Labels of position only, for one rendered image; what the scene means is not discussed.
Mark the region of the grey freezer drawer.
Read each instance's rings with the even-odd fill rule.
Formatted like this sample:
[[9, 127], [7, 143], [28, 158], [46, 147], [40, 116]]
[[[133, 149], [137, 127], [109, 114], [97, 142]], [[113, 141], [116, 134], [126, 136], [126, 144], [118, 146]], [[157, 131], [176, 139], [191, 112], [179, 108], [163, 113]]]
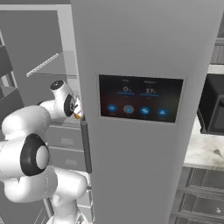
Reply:
[[51, 146], [83, 149], [81, 128], [51, 125], [45, 133], [46, 140]]
[[50, 147], [49, 151], [52, 165], [80, 172], [86, 170], [84, 152], [82, 150]]

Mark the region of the grey freezer door with racks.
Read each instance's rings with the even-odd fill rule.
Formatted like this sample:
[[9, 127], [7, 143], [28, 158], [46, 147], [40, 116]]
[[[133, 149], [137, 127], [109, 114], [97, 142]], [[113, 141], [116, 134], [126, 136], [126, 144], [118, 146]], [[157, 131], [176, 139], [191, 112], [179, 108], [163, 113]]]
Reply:
[[0, 31], [0, 140], [4, 139], [1, 128], [4, 118], [23, 106], [11, 60]]

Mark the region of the grey freezer compartment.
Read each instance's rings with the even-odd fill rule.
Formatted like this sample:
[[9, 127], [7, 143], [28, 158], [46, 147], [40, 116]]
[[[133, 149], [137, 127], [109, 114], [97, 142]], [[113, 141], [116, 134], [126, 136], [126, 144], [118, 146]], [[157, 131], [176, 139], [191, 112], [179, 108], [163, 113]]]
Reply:
[[[79, 121], [81, 111], [80, 90], [73, 87], [66, 75], [26, 74], [48, 60], [56, 53], [73, 51], [75, 56], [72, 12], [69, 6], [40, 7], [29, 4], [0, 5], [0, 31], [10, 57], [17, 88], [24, 107], [38, 105], [54, 98], [50, 90], [55, 81], [64, 81], [76, 97], [74, 113], [60, 118], [51, 125], [60, 125], [68, 119]], [[87, 209], [80, 203], [85, 194], [77, 199], [80, 211], [86, 216], [88, 224], [93, 224], [87, 216]], [[4, 183], [0, 181], [0, 224], [46, 224], [54, 215], [51, 199], [42, 199], [30, 203], [15, 203], [6, 198]]]

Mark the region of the grey fridge door with screen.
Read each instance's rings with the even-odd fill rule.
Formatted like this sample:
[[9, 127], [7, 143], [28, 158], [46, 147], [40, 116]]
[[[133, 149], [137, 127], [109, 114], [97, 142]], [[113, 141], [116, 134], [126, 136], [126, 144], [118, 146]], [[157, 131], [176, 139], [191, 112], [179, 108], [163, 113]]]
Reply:
[[[167, 224], [224, 0], [72, 0], [95, 224]], [[107, 76], [180, 79], [175, 122], [105, 117]]]

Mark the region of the black microwave oven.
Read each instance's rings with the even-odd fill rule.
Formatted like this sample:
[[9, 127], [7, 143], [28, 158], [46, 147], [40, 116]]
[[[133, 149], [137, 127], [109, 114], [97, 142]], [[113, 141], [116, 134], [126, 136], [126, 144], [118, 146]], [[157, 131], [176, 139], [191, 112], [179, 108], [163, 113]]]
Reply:
[[201, 134], [224, 136], [224, 74], [206, 76], [197, 115]]

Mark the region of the grey cupboard drawer front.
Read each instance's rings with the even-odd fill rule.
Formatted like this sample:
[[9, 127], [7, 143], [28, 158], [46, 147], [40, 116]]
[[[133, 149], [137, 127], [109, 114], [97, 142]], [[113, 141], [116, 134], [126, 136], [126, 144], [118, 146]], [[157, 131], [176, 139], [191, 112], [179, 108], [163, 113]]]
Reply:
[[184, 167], [179, 178], [178, 188], [224, 193], [224, 171]]
[[[220, 213], [216, 213], [216, 207], [221, 210]], [[198, 196], [189, 192], [177, 192], [171, 211], [174, 214], [189, 213], [224, 219], [224, 199]]]

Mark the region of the grey wall cupboard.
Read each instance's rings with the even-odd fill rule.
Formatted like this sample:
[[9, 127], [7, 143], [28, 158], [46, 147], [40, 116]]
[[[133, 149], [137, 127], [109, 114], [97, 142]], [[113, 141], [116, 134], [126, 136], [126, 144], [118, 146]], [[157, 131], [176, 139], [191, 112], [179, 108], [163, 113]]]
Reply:
[[224, 74], [224, 38], [216, 39], [208, 73]]

